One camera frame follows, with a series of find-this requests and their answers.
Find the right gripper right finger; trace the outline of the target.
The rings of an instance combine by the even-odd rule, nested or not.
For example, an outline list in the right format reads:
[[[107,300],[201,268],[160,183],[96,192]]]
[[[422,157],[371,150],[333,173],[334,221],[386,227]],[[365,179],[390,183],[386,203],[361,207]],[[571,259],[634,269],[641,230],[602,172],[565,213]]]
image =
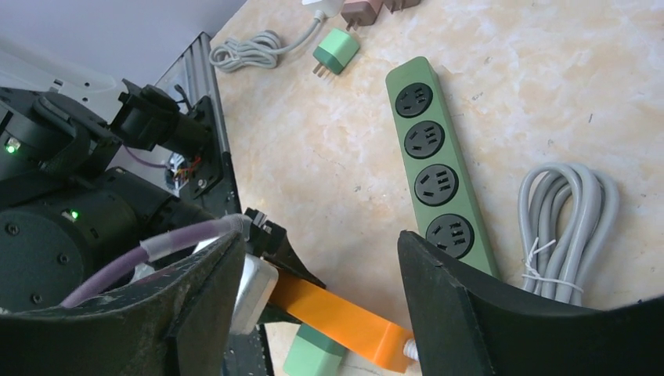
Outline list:
[[[402,231],[399,265],[425,375],[660,375],[663,300],[608,311],[506,284]]]

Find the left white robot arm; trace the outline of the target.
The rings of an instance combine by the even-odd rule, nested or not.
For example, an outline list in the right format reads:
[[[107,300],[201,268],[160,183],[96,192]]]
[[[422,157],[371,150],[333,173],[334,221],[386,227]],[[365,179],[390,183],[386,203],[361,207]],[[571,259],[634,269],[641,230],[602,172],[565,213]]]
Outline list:
[[[124,83],[107,121],[56,88],[1,90],[1,306],[75,306],[242,233],[256,258],[316,283],[286,231],[242,211],[218,90]]]

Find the orange power strip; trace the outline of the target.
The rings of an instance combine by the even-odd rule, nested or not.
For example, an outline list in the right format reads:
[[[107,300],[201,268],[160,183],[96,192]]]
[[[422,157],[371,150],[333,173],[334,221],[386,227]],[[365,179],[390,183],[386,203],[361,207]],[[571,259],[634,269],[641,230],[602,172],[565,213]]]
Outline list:
[[[269,302],[386,371],[405,373],[413,332],[322,287],[280,271]]]

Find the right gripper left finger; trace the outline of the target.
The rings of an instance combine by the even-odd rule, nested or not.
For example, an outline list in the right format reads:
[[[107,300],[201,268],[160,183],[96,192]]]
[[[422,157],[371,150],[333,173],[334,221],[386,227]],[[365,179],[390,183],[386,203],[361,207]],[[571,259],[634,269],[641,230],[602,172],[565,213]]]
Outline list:
[[[229,233],[74,308],[2,316],[2,374],[221,374],[245,249]]]

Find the green power strip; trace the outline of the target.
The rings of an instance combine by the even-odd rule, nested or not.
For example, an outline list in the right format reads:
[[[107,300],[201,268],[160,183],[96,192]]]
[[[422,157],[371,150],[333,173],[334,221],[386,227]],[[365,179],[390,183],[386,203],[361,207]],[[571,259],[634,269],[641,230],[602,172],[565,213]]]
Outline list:
[[[494,252],[440,80],[423,56],[386,78],[419,234],[436,249],[498,277]]]

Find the green charger plug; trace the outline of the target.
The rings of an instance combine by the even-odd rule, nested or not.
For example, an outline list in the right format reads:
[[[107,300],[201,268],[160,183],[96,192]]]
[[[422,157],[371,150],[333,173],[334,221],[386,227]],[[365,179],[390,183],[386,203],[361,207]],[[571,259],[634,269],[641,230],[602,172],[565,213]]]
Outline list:
[[[291,376],[337,375],[348,350],[325,334],[302,324],[287,354],[283,370]]]
[[[319,78],[325,73],[340,75],[359,51],[360,44],[347,31],[333,28],[316,46],[312,56],[317,64],[312,70]]]

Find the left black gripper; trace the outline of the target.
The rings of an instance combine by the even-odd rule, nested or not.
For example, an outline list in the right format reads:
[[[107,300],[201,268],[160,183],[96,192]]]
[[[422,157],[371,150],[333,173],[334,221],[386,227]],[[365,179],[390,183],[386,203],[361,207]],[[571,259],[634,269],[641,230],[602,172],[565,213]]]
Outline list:
[[[251,219],[248,244],[252,255],[322,289],[326,288],[325,283],[300,260],[282,226],[268,220],[267,215],[257,209],[247,208],[244,214]]]

